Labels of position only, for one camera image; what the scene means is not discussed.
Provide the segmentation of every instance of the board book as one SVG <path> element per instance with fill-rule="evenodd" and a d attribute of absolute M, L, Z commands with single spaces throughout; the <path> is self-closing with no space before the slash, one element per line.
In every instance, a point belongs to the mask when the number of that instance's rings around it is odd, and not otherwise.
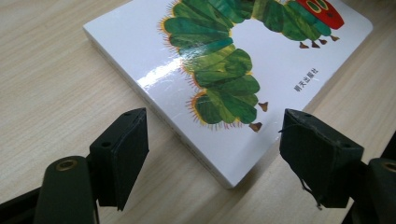
<path fill-rule="evenodd" d="M 233 188 L 372 24 L 338 0 L 134 0 L 83 28 Z"/>

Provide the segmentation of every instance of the green caterpillar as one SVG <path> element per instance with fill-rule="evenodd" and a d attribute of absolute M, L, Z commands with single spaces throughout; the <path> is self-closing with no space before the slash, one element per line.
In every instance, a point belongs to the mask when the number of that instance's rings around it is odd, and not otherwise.
<path fill-rule="evenodd" d="M 319 3 L 315 6 L 322 9 Z M 331 34 L 327 24 L 295 1 L 286 4 L 274 0 L 176 1 L 172 16 L 161 25 L 167 41 L 182 59 L 183 70 L 200 90 L 191 100 L 191 109 L 204 124 L 228 127 L 243 123 L 256 132 L 262 126 L 252 123 L 257 117 L 255 106 L 266 111 L 267 103 L 259 104 L 256 93 L 260 85 L 251 75 L 249 55 L 237 49 L 230 38 L 235 24 L 251 18 L 291 40 L 310 39 L 314 48 L 318 46 L 315 40 Z M 300 47 L 307 48 L 302 42 Z"/>

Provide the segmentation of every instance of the red caterpillar head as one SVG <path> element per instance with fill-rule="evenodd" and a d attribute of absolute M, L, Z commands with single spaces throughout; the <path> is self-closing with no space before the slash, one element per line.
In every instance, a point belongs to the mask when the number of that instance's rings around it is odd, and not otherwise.
<path fill-rule="evenodd" d="M 343 18 L 326 0 L 296 0 L 296 2 L 332 29 L 336 30 L 344 25 Z"/>

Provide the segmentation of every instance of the light wood surface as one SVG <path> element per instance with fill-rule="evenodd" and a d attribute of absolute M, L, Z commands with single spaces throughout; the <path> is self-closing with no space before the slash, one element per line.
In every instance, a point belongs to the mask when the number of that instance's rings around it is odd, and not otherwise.
<path fill-rule="evenodd" d="M 82 31 L 126 2 L 0 1 L 0 203 L 39 187 L 53 161 L 86 156 L 122 112 L 147 106 Z M 367 162 L 396 130 L 396 1 L 345 2 L 374 30 L 305 111 L 365 147 Z M 150 109 L 148 134 L 125 210 L 100 208 L 102 223 L 340 223 L 347 213 L 319 211 L 277 144 L 227 190 Z"/>

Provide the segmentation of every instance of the book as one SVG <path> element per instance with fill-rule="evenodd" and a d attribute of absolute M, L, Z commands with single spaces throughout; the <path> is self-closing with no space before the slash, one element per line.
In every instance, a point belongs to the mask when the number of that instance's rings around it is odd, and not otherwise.
<path fill-rule="evenodd" d="M 230 189 L 373 27 L 339 0 L 134 0 L 83 29 Z"/>

